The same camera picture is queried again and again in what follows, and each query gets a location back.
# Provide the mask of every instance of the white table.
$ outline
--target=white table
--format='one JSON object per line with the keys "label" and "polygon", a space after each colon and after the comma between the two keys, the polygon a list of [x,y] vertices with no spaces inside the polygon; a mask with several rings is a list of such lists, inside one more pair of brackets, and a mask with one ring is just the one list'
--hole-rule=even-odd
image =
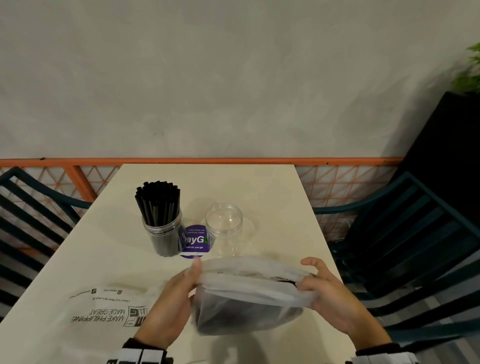
{"label": "white table", "polygon": [[[339,276],[294,166],[123,165],[0,325],[3,363],[25,363],[25,353],[42,340],[54,302],[73,290],[119,280],[148,287],[190,264],[179,255],[156,255],[142,226],[135,188],[157,180],[181,189],[186,226],[204,223],[214,203],[235,204],[250,239],[246,255],[296,267],[316,256]],[[221,363],[225,353],[219,348],[228,346],[249,363],[258,362],[249,355],[276,364],[344,363],[354,355],[349,338],[310,310],[276,329],[241,337],[201,337],[188,323],[168,353],[176,364]]]}

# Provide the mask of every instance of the dark teal chair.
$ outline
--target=dark teal chair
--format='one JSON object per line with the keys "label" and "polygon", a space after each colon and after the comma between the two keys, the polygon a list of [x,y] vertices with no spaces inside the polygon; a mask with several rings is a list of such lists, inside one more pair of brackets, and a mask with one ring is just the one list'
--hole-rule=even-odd
{"label": "dark teal chair", "polygon": [[[313,211],[357,211],[345,238],[328,245],[344,282],[365,288],[355,292],[359,299],[374,300],[410,288],[399,299],[369,308],[374,316],[396,313],[480,275],[480,259],[462,265],[480,249],[480,229],[408,172],[361,201]],[[418,352],[480,333],[480,318],[426,327],[478,306],[480,290],[386,329],[393,339],[411,342],[406,350]]]}
{"label": "dark teal chair", "polygon": [[[59,206],[60,209],[62,209],[62,211],[65,212],[65,214],[75,224],[80,220],[80,216],[73,207],[88,209],[91,206],[90,202],[77,200],[75,198],[65,196],[55,190],[52,190],[51,188],[37,181],[35,178],[30,176],[27,172],[25,172],[19,167],[13,167],[0,176],[0,186],[6,188],[8,191],[10,191],[12,194],[24,201],[32,209],[43,215],[46,219],[50,220],[53,224],[58,226],[66,233],[70,233],[73,227],[69,223],[65,222],[57,215],[55,215],[43,204],[35,200],[30,194],[24,191],[17,184],[15,184],[11,180],[14,177],[21,180],[27,186],[49,197],[54,203]],[[42,235],[49,238],[54,243],[58,245],[62,244],[64,240],[63,237],[61,237],[58,233],[56,233],[54,230],[46,226],[44,223],[42,223],[32,215],[19,208],[15,203],[7,199],[5,196],[2,196],[1,194],[0,207],[4,208],[9,213],[16,216],[18,219],[30,225],[33,229],[37,230]],[[8,233],[15,239],[27,244],[28,246],[37,250],[40,254],[43,254],[47,257],[51,257],[54,254],[54,250],[51,247],[45,245],[38,239],[34,238],[32,235],[18,228],[2,216],[0,216],[0,230],[3,230],[5,233]],[[29,267],[30,269],[33,269],[34,271],[39,272],[43,268],[43,264],[39,260],[32,258],[30,255],[25,254],[21,250],[13,247],[12,245],[6,243],[1,239],[0,253],[9,256],[11,259]],[[24,288],[27,288],[32,282],[30,278],[25,277],[24,275],[16,272],[15,270],[1,264],[0,277]],[[17,296],[7,291],[0,290],[1,303],[12,307],[17,302],[17,300]]]}

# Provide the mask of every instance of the frosted plastic bag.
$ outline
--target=frosted plastic bag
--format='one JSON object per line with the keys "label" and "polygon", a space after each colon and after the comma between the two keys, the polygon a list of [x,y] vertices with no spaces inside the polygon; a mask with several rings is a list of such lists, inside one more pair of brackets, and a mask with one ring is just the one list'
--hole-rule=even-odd
{"label": "frosted plastic bag", "polygon": [[97,286],[69,294],[28,362],[105,364],[135,334],[160,292]]}
{"label": "frosted plastic bag", "polygon": [[295,284],[309,272],[278,261],[240,256],[203,261],[192,307],[201,335],[228,335],[275,328],[301,315],[315,299]]}

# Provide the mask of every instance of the purple sticker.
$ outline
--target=purple sticker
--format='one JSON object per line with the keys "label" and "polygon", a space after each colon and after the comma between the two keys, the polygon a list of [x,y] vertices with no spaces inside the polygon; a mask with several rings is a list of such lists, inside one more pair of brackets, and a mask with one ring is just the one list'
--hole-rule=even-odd
{"label": "purple sticker", "polygon": [[207,232],[204,225],[187,226],[185,228],[185,237],[187,246],[180,254],[184,258],[191,259],[194,256],[203,256],[210,251],[210,245],[207,242]]}

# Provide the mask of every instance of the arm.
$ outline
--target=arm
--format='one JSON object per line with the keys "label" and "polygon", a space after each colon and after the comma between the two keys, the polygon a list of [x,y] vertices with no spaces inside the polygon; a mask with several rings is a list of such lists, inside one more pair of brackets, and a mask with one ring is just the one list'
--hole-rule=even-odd
{"label": "arm", "polygon": [[107,364],[172,363],[167,348],[178,338],[190,317],[192,297],[188,297],[202,271],[199,258],[192,266],[170,279],[132,339]]}
{"label": "arm", "polygon": [[[358,298],[328,270],[323,260],[309,257],[302,259],[301,263],[317,268],[318,272],[315,276],[305,277],[297,284],[298,290],[318,293],[311,309],[318,312],[334,328],[350,337],[358,356],[352,359],[354,364],[418,362],[415,355],[402,352],[398,344],[392,343],[385,329]],[[365,356],[368,356],[369,362],[361,361],[361,357]]]}

